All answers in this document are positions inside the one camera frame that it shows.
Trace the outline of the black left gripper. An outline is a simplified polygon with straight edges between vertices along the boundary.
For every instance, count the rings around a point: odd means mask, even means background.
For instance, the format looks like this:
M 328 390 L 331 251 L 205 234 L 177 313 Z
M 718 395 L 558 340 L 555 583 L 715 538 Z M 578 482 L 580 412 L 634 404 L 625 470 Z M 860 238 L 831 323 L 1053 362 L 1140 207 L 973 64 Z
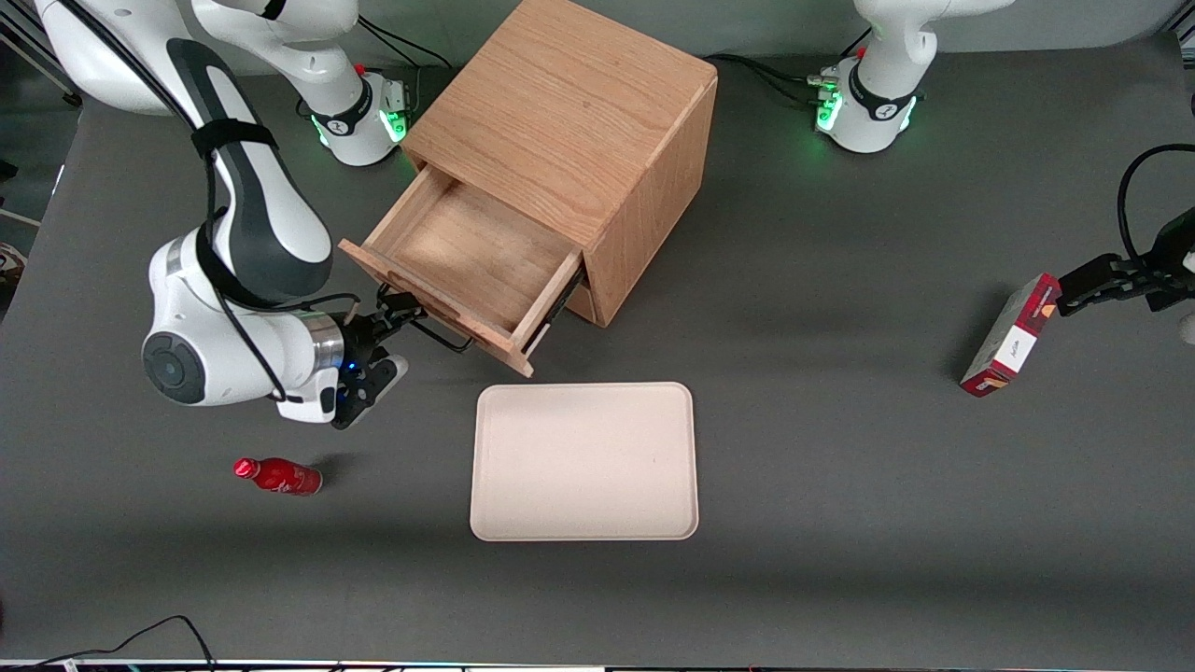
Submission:
M 1194 208 L 1162 226 L 1156 237 L 1156 267 L 1162 271 L 1194 273 Z M 1135 287 L 1135 271 L 1119 255 L 1101 255 L 1059 279 L 1058 311 L 1070 317 L 1093 303 L 1124 301 Z M 1162 312 L 1194 298 L 1194 279 L 1151 279 L 1146 303 Z

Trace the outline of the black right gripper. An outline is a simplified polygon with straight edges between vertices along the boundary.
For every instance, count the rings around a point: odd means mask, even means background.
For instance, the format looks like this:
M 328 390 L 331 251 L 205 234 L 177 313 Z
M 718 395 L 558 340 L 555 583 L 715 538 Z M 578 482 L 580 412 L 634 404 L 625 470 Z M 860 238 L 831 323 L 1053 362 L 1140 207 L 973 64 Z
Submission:
M 376 298 L 376 314 L 390 328 L 400 328 L 425 317 L 418 298 L 410 292 L 388 292 Z M 376 341 L 370 318 L 356 317 L 341 328 L 343 360 L 333 393 L 333 428 L 349 428 L 368 409 L 402 381 L 409 369 L 406 358 L 388 356 Z

